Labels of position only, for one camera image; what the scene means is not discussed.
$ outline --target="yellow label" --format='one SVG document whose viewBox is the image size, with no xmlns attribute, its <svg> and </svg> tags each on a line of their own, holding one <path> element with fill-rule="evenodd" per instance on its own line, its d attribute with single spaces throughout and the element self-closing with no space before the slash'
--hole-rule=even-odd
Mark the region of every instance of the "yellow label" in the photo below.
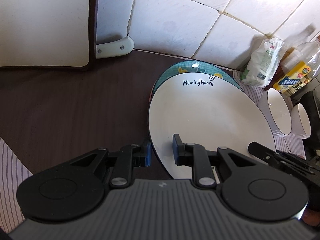
<svg viewBox="0 0 320 240">
<path fill-rule="evenodd" d="M 311 71 L 311 68 L 303 61 L 300 61 L 287 75 L 281 78 L 273 85 L 273 88 L 283 93 L 294 84 L 296 84 L 301 78 L 307 75 Z"/>
</svg>

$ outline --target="striped cloth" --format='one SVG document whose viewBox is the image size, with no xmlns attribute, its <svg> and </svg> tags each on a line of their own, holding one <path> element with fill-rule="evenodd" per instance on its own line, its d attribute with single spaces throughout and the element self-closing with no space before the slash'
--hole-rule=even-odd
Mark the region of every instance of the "striped cloth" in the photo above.
<svg viewBox="0 0 320 240">
<path fill-rule="evenodd" d="M 246 86 L 240 82 L 240 72 L 234 71 L 233 72 L 233 78 L 234 80 L 239 84 L 239 86 L 242 88 L 244 93 L 251 98 L 251 100 L 257 105 L 259 99 L 262 97 L 264 90 L 260 87 L 253 87 L 253 86 Z M 289 111 L 293 109 L 293 105 L 290 98 L 287 98 L 286 100 L 287 106 L 289 108 Z M 276 149 L 284 152 L 289 152 L 295 155 L 302 156 L 304 159 L 306 159 L 306 155 L 304 153 L 304 147 L 302 143 L 302 139 L 296 137 L 294 134 L 290 134 L 285 137 L 274 137 L 275 143 L 276 143 Z"/>
<path fill-rule="evenodd" d="M 0 227 L 9 233 L 24 220 L 16 192 L 19 184 L 32 174 L 1 138 L 0 160 Z"/>
</svg>

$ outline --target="tiled wall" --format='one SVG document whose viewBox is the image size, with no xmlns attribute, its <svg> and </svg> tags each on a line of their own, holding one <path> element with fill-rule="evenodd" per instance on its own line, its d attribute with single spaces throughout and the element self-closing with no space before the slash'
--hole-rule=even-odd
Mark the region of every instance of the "tiled wall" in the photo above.
<svg viewBox="0 0 320 240">
<path fill-rule="evenodd" d="M 99 0 L 97 42 L 240 68 L 263 39 L 320 32 L 320 0 Z"/>
</svg>

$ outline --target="plate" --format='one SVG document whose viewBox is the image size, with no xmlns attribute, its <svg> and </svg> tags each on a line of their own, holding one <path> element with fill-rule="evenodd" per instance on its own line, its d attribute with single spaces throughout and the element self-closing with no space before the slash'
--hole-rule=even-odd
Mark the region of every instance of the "plate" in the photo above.
<svg viewBox="0 0 320 240">
<path fill-rule="evenodd" d="M 237 82 L 230 77 L 226 72 L 222 69 L 216 67 L 215 65 L 203 62 L 203 61 L 182 61 L 177 64 L 172 65 L 168 68 L 164 73 L 159 77 L 156 81 L 155 85 L 152 89 L 152 94 L 156 92 L 158 87 L 167 79 L 182 73 L 189 73 L 189 72 L 197 72 L 197 73 L 206 73 L 210 74 L 219 78 L 222 78 L 229 83 L 233 84 L 237 88 L 241 89 Z"/>
<path fill-rule="evenodd" d="M 149 105 L 148 128 L 155 153 L 174 179 L 192 177 L 190 167 L 174 162 L 174 133 L 185 143 L 212 151 L 226 146 L 252 158 L 247 147 L 253 141 L 276 150 L 255 103 L 231 83 L 204 73 L 182 73 L 163 82 Z"/>
</svg>

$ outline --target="silver screw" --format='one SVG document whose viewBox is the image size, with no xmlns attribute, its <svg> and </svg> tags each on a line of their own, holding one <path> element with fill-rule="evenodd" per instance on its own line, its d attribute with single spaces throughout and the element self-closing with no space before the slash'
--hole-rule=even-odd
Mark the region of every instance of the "silver screw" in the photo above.
<svg viewBox="0 0 320 240">
<path fill-rule="evenodd" d="M 215 183 L 214 179 L 209 178 L 209 177 L 203 177 L 199 179 L 199 183 L 203 186 L 210 186 Z"/>
<path fill-rule="evenodd" d="M 111 183 L 115 186 L 123 186 L 127 184 L 127 180 L 125 178 L 117 177 L 111 180 Z"/>
</svg>

